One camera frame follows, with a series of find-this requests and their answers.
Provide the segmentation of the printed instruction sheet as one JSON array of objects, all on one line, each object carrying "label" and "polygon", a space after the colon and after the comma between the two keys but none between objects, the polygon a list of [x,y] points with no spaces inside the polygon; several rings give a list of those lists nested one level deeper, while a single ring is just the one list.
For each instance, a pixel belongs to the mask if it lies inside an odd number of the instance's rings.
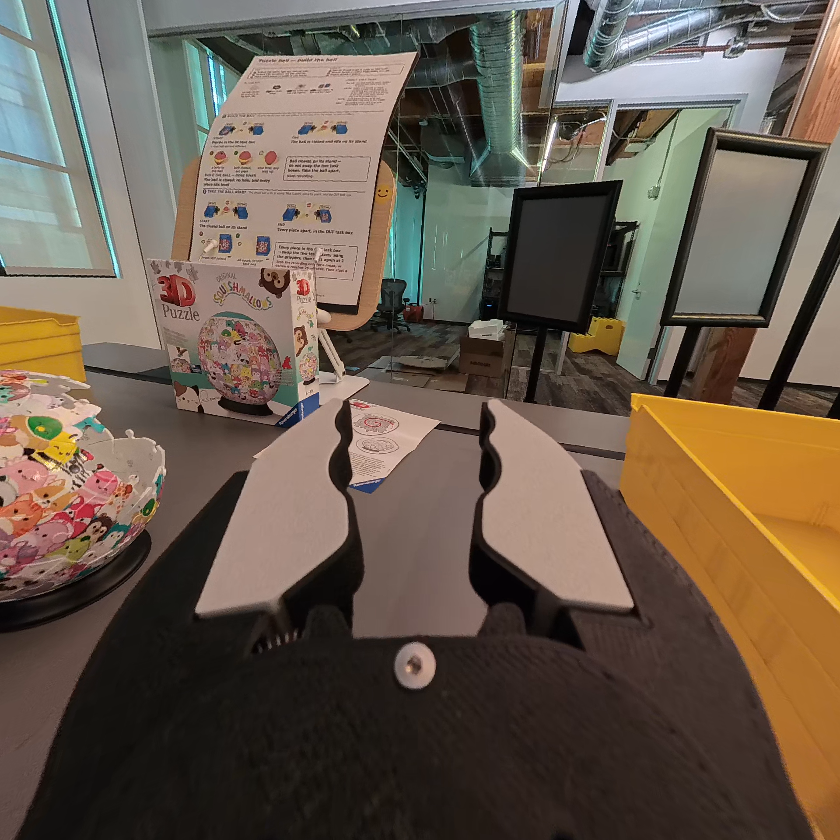
[{"label": "printed instruction sheet", "polygon": [[253,58],[205,141],[191,260],[314,268],[319,306],[355,314],[382,146],[417,60]]}]

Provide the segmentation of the wooden display board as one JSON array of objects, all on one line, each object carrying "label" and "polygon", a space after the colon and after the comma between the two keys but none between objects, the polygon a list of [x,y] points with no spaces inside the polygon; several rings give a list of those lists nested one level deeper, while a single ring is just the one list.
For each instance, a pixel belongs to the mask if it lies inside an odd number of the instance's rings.
[{"label": "wooden display board", "polygon": [[[171,258],[179,261],[187,260],[190,256],[193,209],[200,164],[201,158],[196,157],[186,165],[178,192]],[[348,333],[362,328],[373,317],[380,302],[385,258],[396,203],[396,179],[391,167],[384,161],[380,162],[376,188],[358,311],[355,314],[332,312],[331,320],[325,325],[326,329],[332,332]]]}]

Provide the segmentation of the puzzle box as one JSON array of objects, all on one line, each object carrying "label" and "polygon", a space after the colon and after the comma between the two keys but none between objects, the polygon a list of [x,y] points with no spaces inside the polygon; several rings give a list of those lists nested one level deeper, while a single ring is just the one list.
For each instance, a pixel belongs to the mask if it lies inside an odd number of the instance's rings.
[{"label": "puzzle box", "polygon": [[149,259],[146,274],[178,409],[289,428],[319,408],[311,269]]}]

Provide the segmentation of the silver ventilation duct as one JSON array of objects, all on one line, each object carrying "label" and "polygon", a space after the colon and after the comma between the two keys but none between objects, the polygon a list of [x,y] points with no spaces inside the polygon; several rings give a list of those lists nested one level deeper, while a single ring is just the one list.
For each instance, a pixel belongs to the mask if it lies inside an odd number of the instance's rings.
[{"label": "silver ventilation duct", "polygon": [[593,72],[606,72],[732,27],[738,33],[723,55],[736,58],[749,47],[752,26],[818,19],[825,9],[826,2],[599,1],[583,62]]},{"label": "silver ventilation duct", "polygon": [[515,10],[487,14],[471,26],[469,41],[485,134],[471,181],[521,187],[528,168],[522,134],[523,16]]}]

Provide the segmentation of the yellow plastic bin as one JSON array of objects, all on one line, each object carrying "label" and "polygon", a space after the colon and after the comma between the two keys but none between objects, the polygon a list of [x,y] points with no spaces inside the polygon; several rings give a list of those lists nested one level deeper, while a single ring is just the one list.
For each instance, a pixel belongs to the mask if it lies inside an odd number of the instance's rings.
[{"label": "yellow plastic bin", "polygon": [[839,422],[634,394],[620,489],[751,671],[794,790],[839,836]]},{"label": "yellow plastic bin", "polygon": [[86,382],[79,317],[1,307],[1,369]]}]

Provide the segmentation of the folded instruction leaflet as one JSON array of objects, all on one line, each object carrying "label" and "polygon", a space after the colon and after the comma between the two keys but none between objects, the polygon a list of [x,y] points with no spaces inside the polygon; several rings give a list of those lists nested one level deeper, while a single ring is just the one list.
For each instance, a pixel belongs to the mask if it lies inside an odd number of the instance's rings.
[{"label": "folded instruction leaflet", "polygon": [[341,489],[372,493],[437,425],[435,419],[357,396],[334,397],[255,459],[287,469],[294,479],[324,475]]}]

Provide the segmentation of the large window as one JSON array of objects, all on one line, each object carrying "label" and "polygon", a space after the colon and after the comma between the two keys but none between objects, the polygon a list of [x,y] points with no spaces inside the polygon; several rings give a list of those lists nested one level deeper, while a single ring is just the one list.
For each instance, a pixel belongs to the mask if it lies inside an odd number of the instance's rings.
[{"label": "large window", "polygon": [[119,276],[55,2],[1,2],[1,263],[7,277]]}]

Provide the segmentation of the cardboard box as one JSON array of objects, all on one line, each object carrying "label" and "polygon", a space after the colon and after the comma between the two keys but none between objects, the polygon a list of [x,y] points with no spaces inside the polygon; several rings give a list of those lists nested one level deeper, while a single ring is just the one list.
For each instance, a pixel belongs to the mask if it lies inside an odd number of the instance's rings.
[{"label": "cardboard box", "polygon": [[504,375],[506,341],[463,336],[459,340],[458,372],[499,379]]}]

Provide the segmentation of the black mesh office chair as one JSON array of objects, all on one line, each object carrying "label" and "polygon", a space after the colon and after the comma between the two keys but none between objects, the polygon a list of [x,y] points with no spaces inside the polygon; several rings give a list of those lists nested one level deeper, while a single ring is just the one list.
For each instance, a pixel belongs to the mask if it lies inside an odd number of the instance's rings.
[{"label": "black mesh office chair", "polygon": [[381,281],[381,299],[376,306],[373,318],[369,321],[371,331],[378,331],[380,327],[399,332],[404,329],[411,332],[403,317],[406,308],[404,292],[406,281],[396,278],[384,278]]}]

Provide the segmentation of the flat cardboard sheet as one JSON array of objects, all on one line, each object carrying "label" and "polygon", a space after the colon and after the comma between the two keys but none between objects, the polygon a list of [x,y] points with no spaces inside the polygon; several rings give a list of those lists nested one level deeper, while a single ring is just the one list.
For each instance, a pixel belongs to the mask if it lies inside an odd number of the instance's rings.
[{"label": "flat cardboard sheet", "polygon": [[457,371],[459,352],[449,356],[398,355],[391,357],[392,369],[398,372],[429,375],[432,377]]}]

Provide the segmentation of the black framed dark sign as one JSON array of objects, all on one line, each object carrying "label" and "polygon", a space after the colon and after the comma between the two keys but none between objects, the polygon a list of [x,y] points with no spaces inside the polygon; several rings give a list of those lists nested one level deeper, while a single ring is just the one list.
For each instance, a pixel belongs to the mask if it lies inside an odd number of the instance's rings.
[{"label": "black framed dark sign", "polygon": [[516,188],[497,315],[536,327],[525,403],[535,403],[549,330],[587,328],[622,181]]}]

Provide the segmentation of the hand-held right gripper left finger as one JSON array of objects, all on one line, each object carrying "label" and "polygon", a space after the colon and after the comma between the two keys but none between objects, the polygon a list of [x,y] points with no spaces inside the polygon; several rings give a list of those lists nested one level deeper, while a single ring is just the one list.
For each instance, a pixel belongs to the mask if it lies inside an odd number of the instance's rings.
[{"label": "hand-held right gripper left finger", "polygon": [[201,594],[201,621],[254,614],[281,636],[320,620],[350,636],[364,554],[350,405],[332,399],[254,459]]}]

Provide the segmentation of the black framed pale sign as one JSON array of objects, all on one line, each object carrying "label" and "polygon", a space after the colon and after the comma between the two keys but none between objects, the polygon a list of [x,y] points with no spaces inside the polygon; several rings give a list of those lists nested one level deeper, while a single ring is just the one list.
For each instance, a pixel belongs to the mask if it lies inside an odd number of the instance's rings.
[{"label": "black framed pale sign", "polygon": [[703,329],[723,329],[736,382],[774,315],[831,145],[710,128],[700,155],[660,324],[685,329],[665,396],[677,397]]}]

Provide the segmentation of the black ball stand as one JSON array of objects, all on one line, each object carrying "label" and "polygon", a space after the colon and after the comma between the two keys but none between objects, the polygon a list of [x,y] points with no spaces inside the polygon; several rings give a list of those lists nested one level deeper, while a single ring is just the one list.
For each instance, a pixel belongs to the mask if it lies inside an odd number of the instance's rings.
[{"label": "black ball stand", "polygon": [[53,622],[99,601],[129,580],[147,560],[152,538],[144,530],[96,570],[53,590],[1,603],[1,634]]}]

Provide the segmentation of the colourful puzzle ball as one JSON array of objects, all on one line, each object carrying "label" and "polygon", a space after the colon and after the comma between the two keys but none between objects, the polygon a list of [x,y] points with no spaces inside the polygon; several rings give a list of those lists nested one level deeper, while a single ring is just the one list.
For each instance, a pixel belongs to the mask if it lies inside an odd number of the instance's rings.
[{"label": "colourful puzzle ball", "polygon": [[22,604],[104,569],[156,513],[165,451],[62,375],[1,372],[1,602]]}]

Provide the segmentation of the yellow step stool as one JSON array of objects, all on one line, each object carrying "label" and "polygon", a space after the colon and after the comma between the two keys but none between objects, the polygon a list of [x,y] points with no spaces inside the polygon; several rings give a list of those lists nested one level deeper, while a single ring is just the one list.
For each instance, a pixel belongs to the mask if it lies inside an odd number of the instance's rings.
[{"label": "yellow step stool", "polygon": [[586,333],[572,333],[568,350],[582,354],[591,351],[617,356],[623,341],[626,322],[617,318],[593,317]]}]

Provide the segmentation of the white board stand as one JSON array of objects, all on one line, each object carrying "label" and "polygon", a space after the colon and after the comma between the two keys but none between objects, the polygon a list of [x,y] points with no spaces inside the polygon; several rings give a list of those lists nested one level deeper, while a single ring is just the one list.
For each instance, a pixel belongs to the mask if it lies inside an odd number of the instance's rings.
[{"label": "white board stand", "polygon": [[330,312],[321,308],[317,309],[318,347],[331,366],[330,371],[321,370],[319,373],[321,404],[325,404],[332,399],[346,400],[351,398],[369,384],[369,380],[362,376],[347,374],[327,331],[327,326],[331,320]]}]

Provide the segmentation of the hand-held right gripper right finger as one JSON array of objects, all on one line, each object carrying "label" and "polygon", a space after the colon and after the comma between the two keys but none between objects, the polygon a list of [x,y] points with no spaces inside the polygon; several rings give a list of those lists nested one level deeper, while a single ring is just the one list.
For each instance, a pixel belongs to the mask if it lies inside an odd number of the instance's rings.
[{"label": "hand-held right gripper right finger", "polygon": [[488,607],[516,606],[526,632],[579,642],[572,613],[631,616],[635,603],[574,458],[504,402],[480,412],[469,581]]}]

